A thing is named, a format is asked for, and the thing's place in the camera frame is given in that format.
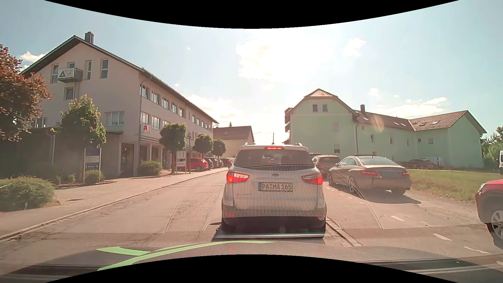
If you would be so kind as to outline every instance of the parked car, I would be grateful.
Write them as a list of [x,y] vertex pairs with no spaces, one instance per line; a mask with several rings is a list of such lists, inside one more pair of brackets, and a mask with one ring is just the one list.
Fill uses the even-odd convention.
[[316,168],[321,172],[323,179],[327,178],[330,168],[341,161],[336,155],[317,155],[312,160]]
[[208,170],[215,168],[213,160],[211,160],[209,157],[203,157],[203,159],[206,160],[206,162],[208,162]]
[[323,179],[306,147],[240,147],[226,175],[223,231],[235,231],[240,224],[280,224],[324,234],[325,217]]
[[494,244],[503,249],[503,179],[482,184],[475,202],[478,218],[487,225]]
[[[187,169],[195,170],[196,172],[201,172],[204,170],[208,170],[208,162],[203,158],[190,158],[185,163],[187,165]],[[185,167],[179,167],[180,171],[185,171]]]
[[[353,191],[368,189],[391,190],[405,194],[412,180],[403,166],[385,157],[373,155],[348,156],[330,169],[331,186],[349,185]],[[343,180],[345,184],[336,184]]]
[[222,158],[221,160],[222,160],[224,166],[226,166],[227,168],[229,168],[232,165],[232,162],[234,161],[234,158]]

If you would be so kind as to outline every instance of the sidewalk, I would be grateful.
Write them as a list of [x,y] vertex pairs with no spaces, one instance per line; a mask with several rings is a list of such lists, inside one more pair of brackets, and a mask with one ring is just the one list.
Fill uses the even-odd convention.
[[7,234],[39,225],[53,219],[77,213],[84,209],[105,205],[141,193],[166,187],[178,182],[227,171],[227,168],[212,169],[191,174],[178,173],[151,177],[116,179],[113,183],[56,190],[60,205],[0,213],[0,240]]

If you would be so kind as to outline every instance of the tree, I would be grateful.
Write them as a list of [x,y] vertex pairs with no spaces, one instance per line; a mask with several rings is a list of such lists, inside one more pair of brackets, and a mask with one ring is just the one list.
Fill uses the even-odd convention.
[[107,142],[105,127],[100,123],[101,114],[87,95],[70,102],[70,109],[61,113],[61,122],[56,132],[68,146],[78,154],[78,181],[83,179],[84,150],[88,147],[99,148]]
[[213,150],[211,151],[213,155],[220,158],[226,151],[227,149],[225,148],[225,143],[223,142],[223,140],[219,138],[213,140]]
[[207,134],[200,133],[194,141],[193,150],[205,154],[213,151],[213,140]]
[[177,152],[185,148],[185,136],[187,135],[187,125],[185,123],[166,124],[160,131],[159,142],[164,148],[171,152],[171,174],[175,173]]
[[0,44],[0,138],[14,142],[21,140],[20,133],[29,132],[28,124],[42,114],[42,99],[52,96],[42,76],[19,74],[21,62]]

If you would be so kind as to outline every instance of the signboard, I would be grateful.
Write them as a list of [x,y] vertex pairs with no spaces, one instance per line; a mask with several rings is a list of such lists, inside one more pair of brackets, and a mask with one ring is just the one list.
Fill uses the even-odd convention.
[[141,127],[141,134],[150,134],[149,124],[140,125],[140,127]]

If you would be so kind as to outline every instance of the green building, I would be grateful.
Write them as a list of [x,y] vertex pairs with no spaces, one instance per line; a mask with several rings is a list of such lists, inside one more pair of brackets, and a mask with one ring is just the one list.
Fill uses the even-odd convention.
[[336,95],[317,89],[285,110],[284,144],[340,158],[374,154],[394,161],[441,157],[445,168],[483,167],[484,128],[468,110],[404,119],[351,109]]

